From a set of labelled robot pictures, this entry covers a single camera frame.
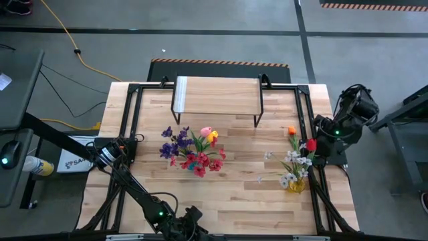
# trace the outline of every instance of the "black cable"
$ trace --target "black cable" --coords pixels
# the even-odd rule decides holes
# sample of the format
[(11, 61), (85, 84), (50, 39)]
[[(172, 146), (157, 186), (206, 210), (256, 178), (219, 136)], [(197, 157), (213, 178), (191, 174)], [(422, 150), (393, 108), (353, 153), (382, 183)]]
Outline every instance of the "black cable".
[(108, 92), (102, 92), (102, 91), (96, 90), (96, 89), (94, 89), (94, 88), (91, 88), (91, 87), (89, 87), (89, 86), (86, 86), (86, 85), (84, 85), (84, 84), (81, 84), (81, 83), (79, 83), (79, 82), (77, 82), (77, 81), (73, 80), (72, 78), (70, 78), (70, 77), (67, 77), (67, 76), (63, 75), (63, 74), (59, 73), (58, 71), (54, 70), (53, 68), (50, 68), (50, 67), (48, 67), (48, 66), (46, 66), (46, 65), (44, 65), (44, 64), (42, 64), (42, 66), (43, 66), (43, 67), (45, 67), (45, 68), (47, 68), (48, 70), (51, 70), (52, 72), (55, 72), (55, 73), (56, 73), (56, 74), (58, 74), (59, 76), (62, 76), (62, 77), (64, 77), (64, 78), (66, 78), (67, 80), (70, 80), (70, 81), (72, 81), (72, 82), (75, 82), (76, 84), (78, 84), (78, 85), (80, 85), (80, 86), (83, 86), (83, 87), (88, 88), (88, 89), (90, 89), (90, 90), (96, 91), (96, 92), (98, 92), (98, 93), (108, 94)]
[(413, 120), (407, 121), (407, 122), (405, 122), (405, 123), (399, 123), (399, 124), (397, 124), (397, 123), (393, 123), (393, 125), (397, 125), (397, 126), (399, 126), (399, 125), (407, 125), (407, 124), (413, 123), (413, 122), (415, 122), (415, 121), (421, 121), (421, 120), (426, 119), (426, 118), (427, 118), (427, 117), (423, 117), (423, 118), (414, 118)]
[(67, 107), (68, 111), (70, 112), (70, 114), (72, 114), (72, 116), (74, 118), (78, 118), (81, 117), (82, 115), (90, 112), (92, 109), (96, 108), (97, 106), (99, 106), (100, 104), (106, 104), (105, 101), (103, 102), (99, 102), (98, 104), (94, 105), (93, 107), (91, 107), (89, 110), (83, 112), (82, 114), (78, 114), (77, 116), (74, 115), (74, 113), (72, 112), (71, 108), (68, 106), (68, 104), (66, 104), (66, 102), (63, 100), (63, 98), (60, 96), (60, 94), (58, 93), (58, 91), (56, 91), (55, 87), (52, 85), (52, 83), (47, 79), (46, 75), (40, 71), (40, 74), (46, 79), (47, 83), (49, 83), (49, 85), (52, 87), (53, 91), (56, 93), (56, 95), (58, 96), (58, 98), (60, 98), (60, 100), (62, 101), (62, 103)]
[(16, 50), (15, 48), (12, 48), (11, 46), (7, 46), (5, 44), (0, 44), (0, 48), (4, 48), (4, 49), (7, 49), (7, 50), (13, 50), (13, 51)]
[(343, 168), (343, 166), (341, 165), (337, 165), (346, 175), (346, 177), (348, 178), (348, 182), (349, 182), (349, 187), (350, 187), (350, 178), (349, 178), (349, 174), (348, 172), (345, 170), (345, 168)]

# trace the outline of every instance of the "black mat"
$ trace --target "black mat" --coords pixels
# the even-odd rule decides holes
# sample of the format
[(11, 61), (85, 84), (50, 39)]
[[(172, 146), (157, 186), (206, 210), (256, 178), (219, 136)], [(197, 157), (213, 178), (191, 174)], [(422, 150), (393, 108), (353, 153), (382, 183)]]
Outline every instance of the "black mat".
[(147, 81), (158, 82), (163, 76), (174, 80), (178, 75), (257, 78), (259, 74), (267, 74), (273, 83), (291, 83), (287, 64), (180, 59), (153, 59)]

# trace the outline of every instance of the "yellow black striped tape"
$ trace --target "yellow black striped tape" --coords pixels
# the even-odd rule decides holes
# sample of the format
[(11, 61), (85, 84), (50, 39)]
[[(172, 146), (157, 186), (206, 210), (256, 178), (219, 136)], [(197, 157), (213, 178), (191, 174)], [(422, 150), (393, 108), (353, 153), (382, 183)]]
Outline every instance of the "yellow black striped tape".
[(350, 3), (323, 3), (322, 7), (337, 9), (363, 9), (363, 10), (385, 10), (385, 11), (427, 11), (425, 6), (398, 6), (398, 5), (372, 5), (372, 4), (350, 4)]
[(273, 64), (273, 63), (257, 63), (257, 62), (242, 62), (242, 61), (221, 61), (221, 60), (182, 60), (182, 59), (164, 59), (155, 58), (152, 62), (174, 62), (174, 63), (194, 63), (194, 64), (235, 64), (247, 66), (271, 66), (288, 68), (288, 64)]

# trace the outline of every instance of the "gray floor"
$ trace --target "gray floor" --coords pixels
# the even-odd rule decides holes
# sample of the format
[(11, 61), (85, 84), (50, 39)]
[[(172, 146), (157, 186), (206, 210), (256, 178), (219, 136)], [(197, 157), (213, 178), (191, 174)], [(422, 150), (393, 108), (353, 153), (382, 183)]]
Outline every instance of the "gray floor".
[[(292, 0), (49, 0), (68, 27), (125, 29), (210, 29), (298, 31)], [(322, 9), (318, 0), (302, 1), (307, 31), (428, 31), (428, 13)], [(0, 25), (57, 27), (39, 1), (29, 17), (0, 17)], [(85, 61), (123, 80), (145, 80), (150, 59), (182, 58), (285, 63), (293, 83), (308, 83), (300, 37), (243, 35), (108, 35), (74, 34)], [(1, 33), (0, 43), (18, 50), (42, 48), (44, 64), (77, 81), (108, 91), (111, 79), (87, 70), (62, 33)], [(372, 89), (380, 117), (397, 109), (404, 97), (427, 84), (427, 38), (308, 38), (316, 82), (327, 84), (332, 104), (351, 84)], [(106, 95), (76, 86), (42, 68), (78, 114)], [(39, 118), (57, 118), (80, 127), (101, 121), (103, 108), (72, 118), (43, 78), (29, 105)], [(60, 130), (69, 130), (55, 125)], [(415, 195), (391, 197), (390, 188), (404, 182), (387, 130), (364, 130), (347, 150), (352, 194), (360, 229), (368, 234), (428, 239), (428, 214)], [(19, 200), (24, 185), (15, 195)], [(75, 178), (37, 185), (36, 210), (17, 205), (0, 210), (0, 236), (70, 231), (80, 210), (85, 180)]]

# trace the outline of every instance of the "glass vase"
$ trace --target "glass vase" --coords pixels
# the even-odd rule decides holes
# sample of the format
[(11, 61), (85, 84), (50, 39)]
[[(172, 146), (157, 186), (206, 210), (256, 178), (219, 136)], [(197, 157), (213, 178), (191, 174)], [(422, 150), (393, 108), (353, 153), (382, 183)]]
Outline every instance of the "glass vase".
[(305, 181), (303, 180), (303, 178), (299, 178), (297, 181), (294, 182), (288, 182), (288, 192), (300, 194), (301, 192), (303, 192), (303, 190), (305, 190)]

